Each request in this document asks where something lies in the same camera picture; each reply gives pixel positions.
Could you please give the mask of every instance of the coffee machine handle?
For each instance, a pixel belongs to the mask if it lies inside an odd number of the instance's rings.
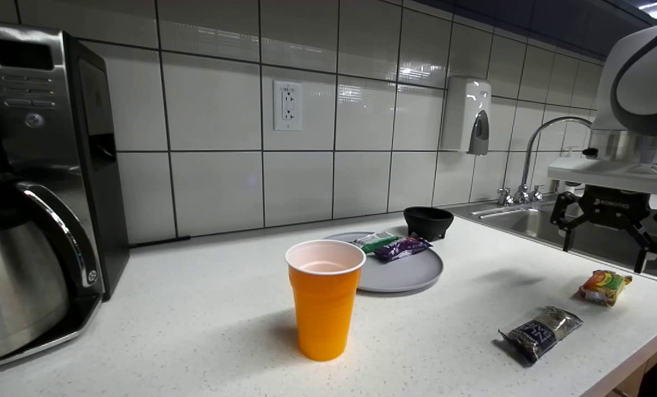
[[[18,188],[54,223],[54,228],[65,238],[65,246],[71,247],[77,265],[77,284],[81,284],[81,289],[88,293],[102,293],[97,259],[80,218],[48,188],[31,182],[20,182]]]

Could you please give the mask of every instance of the cup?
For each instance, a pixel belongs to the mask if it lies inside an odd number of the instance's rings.
[[[287,250],[299,351],[318,363],[345,351],[352,299],[365,255],[341,240],[309,240]]]

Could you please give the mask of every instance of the wall outlet cover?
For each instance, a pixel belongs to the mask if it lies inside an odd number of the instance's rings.
[[[276,81],[276,130],[301,130],[301,129],[304,129],[301,85]]]

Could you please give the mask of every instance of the sink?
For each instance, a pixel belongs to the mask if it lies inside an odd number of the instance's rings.
[[[460,218],[469,218],[513,237],[538,240],[548,247],[562,250],[563,246],[563,234],[548,220],[554,212],[554,201],[511,207],[465,206],[450,207],[450,212],[453,212]],[[657,225],[653,220],[643,223],[643,228],[653,234],[657,233]],[[632,274],[636,246],[628,234],[619,230],[587,223],[578,228],[571,255],[604,261],[619,267],[626,274]],[[648,261],[646,271],[642,276],[657,280],[657,259]]]

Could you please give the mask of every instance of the backsplash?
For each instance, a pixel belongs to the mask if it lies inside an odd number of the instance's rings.
[[[105,57],[135,244],[493,201],[539,121],[591,118],[600,77],[412,0],[0,0],[18,19]],[[440,151],[450,77],[493,88],[484,158]],[[301,86],[299,130],[276,130],[276,81]],[[528,180],[587,145],[551,126]]]

